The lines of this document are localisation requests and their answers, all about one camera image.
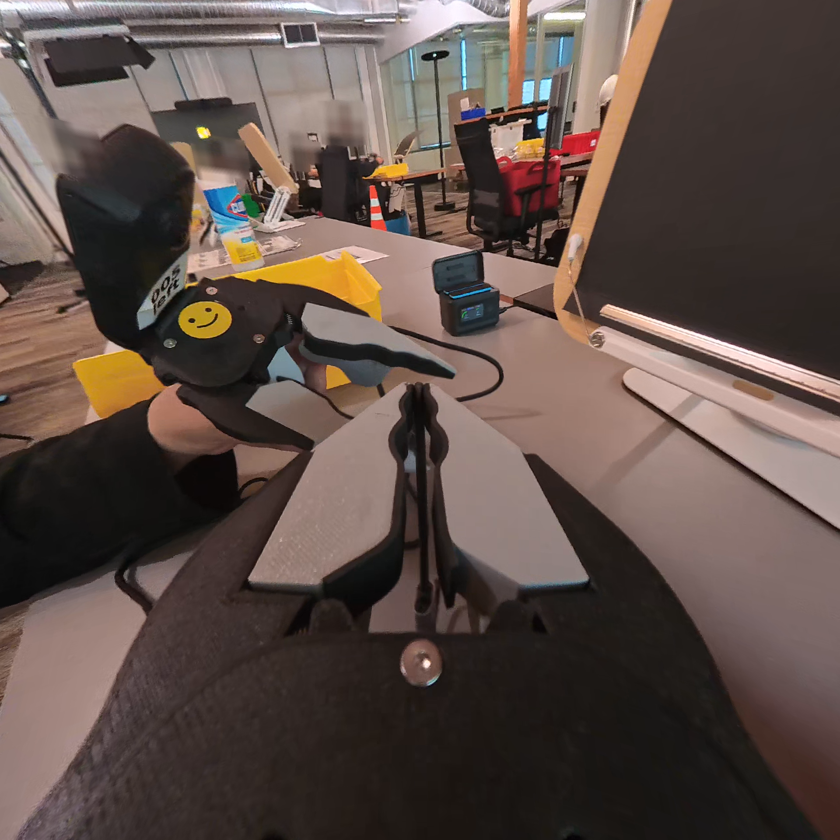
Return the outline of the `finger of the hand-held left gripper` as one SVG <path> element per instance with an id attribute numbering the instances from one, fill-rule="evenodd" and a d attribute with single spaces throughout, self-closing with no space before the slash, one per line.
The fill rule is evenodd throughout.
<path id="1" fill-rule="evenodd" d="M 317 431 L 305 425 L 306 411 L 319 405 L 319 392 L 302 381 L 220 388 L 181 384 L 177 396 L 239 443 L 308 452 L 319 442 Z"/>
<path id="2" fill-rule="evenodd" d="M 355 385 L 380 385 L 393 369 L 449 380 L 457 373 L 452 364 L 363 313 L 309 302 L 301 313 L 301 334 L 303 357 L 339 369 Z"/>

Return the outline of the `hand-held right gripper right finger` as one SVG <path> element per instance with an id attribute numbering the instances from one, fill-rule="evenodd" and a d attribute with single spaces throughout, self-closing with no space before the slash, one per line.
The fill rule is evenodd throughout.
<path id="1" fill-rule="evenodd" d="M 432 534 L 447 607 L 497 607 L 590 577 L 525 454 L 436 385 L 423 387 Z"/>

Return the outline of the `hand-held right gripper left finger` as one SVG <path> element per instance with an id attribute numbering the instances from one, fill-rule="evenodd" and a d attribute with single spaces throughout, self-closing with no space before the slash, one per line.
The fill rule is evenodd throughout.
<path id="1" fill-rule="evenodd" d="M 383 598 L 403 570 L 411 392 L 393 389 L 315 447 L 248 577 L 251 589 Z"/>

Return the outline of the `yellow plastic bin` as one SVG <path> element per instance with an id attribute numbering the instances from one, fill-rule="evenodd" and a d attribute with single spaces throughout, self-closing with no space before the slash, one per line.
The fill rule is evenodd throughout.
<path id="1" fill-rule="evenodd" d="M 240 272 L 237 277 L 312 287 L 382 320 L 382 286 L 346 248 L 333 258 L 315 255 Z M 72 370 L 88 400 L 86 424 L 156 396 L 164 388 L 151 366 L 131 350 L 110 350 L 78 360 Z"/>

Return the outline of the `person's left hand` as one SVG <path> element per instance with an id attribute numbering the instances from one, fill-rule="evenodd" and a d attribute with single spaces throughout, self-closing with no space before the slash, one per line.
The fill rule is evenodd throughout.
<path id="1" fill-rule="evenodd" d="M 177 474 L 194 460 L 223 455 L 238 441 L 217 429 L 179 397 L 179 385 L 164 388 L 150 402 L 146 415 L 149 433 L 171 473 Z"/>

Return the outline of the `blue and black device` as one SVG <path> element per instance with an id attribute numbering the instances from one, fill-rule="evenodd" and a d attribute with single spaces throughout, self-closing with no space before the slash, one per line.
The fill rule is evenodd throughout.
<path id="1" fill-rule="evenodd" d="M 481 251 L 436 259 L 432 277 L 442 326 L 449 335 L 460 337 L 498 325 L 500 292 L 486 281 Z"/>

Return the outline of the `white wipes canister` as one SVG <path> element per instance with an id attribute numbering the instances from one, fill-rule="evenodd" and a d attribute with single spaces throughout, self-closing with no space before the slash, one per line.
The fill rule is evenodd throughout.
<path id="1" fill-rule="evenodd" d="M 235 272 L 257 270 L 265 264 L 235 181 L 201 180 L 200 186 L 222 247 Z"/>

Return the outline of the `black flat panel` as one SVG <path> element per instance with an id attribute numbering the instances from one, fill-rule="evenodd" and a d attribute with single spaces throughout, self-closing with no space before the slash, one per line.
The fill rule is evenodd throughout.
<path id="1" fill-rule="evenodd" d="M 549 283 L 537 289 L 524 292 L 512 299 L 512 305 L 545 318 L 557 320 L 553 290 L 554 284 Z"/>

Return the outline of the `black office chair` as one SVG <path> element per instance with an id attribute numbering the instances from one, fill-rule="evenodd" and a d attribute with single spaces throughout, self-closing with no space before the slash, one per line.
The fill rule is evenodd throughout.
<path id="1" fill-rule="evenodd" d="M 480 239 L 486 253 L 523 259 L 531 256 L 532 238 L 539 242 L 543 225 L 560 219 L 560 201 L 553 213 L 539 209 L 533 215 L 505 217 L 502 213 L 503 184 L 497 165 L 500 157 L 492 146 L 488 122 L 480 119 L 458 123 L 455 138 L 468 186 L 467 231 Z"/>

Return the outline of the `black floor lamp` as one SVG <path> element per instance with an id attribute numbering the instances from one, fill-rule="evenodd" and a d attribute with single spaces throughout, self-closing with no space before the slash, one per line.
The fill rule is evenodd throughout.
<path id="1" fill-rule="evenodd" d="M 438 162 L 441 169 L 440 174 L 440 189 L 441 199 L 434 205 L 434 210 L 442 214 L 451 214 L 456 210 L 455 202 L 449 200 L 447 194 L 447 175 L 445 167 L 445 150 L 444 150 L 444 133 L 443 133 L 443 113 L 440 101 L 440 76 L 439 64 L 441 61 L 449 57 L 448 49 L 435 48 L 421 55 L 423 62 L 432 65 L 434 73 L 434 102 L 435 115 L 437 124 L 437 152 Z"/>

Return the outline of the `black monitor screen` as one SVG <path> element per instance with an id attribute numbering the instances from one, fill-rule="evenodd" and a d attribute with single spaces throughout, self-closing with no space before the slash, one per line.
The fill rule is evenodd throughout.
<path id="1" fill-rule="evenodd" d="M 838 379 L 839 3 L 668 2 L 578 282 Z"/>

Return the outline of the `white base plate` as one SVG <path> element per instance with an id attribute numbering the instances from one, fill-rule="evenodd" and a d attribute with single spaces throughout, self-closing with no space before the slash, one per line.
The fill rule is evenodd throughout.
<path id="1" fill-rule="evenodd" d="M 637 368 L 625 372 L 623 383 L 648 405 L 839 528 L 838 457 Z"/>

